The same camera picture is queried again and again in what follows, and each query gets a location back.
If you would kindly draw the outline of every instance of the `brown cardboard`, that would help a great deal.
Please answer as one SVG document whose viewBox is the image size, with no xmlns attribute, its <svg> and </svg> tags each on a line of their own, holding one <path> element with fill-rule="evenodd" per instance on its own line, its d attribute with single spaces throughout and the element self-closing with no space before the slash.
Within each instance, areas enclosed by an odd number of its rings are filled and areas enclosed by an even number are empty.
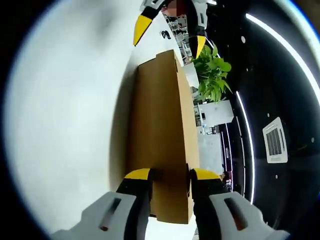
<svg viewBox="0 0 320 240">
<path fill-rule="evenodd" d="M 129 124 L 127 172 L 161 170 L 153 184 L 151 213 L 158 221 L 187 224 L 192 197 L 187 166 L 199 167 L 190 87 L 174 51 L 138 67 Z"/>
</svg>

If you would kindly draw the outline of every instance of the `potted plant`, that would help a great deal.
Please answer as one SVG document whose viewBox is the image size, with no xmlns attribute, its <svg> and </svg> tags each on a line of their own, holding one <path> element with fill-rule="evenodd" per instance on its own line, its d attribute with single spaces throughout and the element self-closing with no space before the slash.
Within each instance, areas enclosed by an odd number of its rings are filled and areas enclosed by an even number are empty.
<svg viewBox="0 0 320 240">
<path fill-rule="evenodd" d="M 217 46 L 213 46 L 211 50 L 205 45 L 199 57 L 192 61 L 199 80 L 198 98 L 219 102 L 226 91 L 232 92 L 226 82 L 231 65 L 218 57 Z"/>
</svg>

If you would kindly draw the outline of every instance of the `air conditioning vent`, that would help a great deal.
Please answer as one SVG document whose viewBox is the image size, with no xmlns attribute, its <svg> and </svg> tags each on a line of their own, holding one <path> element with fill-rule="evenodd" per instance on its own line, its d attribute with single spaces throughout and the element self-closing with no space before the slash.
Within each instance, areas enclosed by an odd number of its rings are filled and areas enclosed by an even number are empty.
<svg viewBox="0 0 320 240">
<path fill-rule="evenodd" d="M 266 159 L 269 164 L 288 162 L 287 145 L 280 117 L 277 117 L 262 130 Z"/>
</svg>

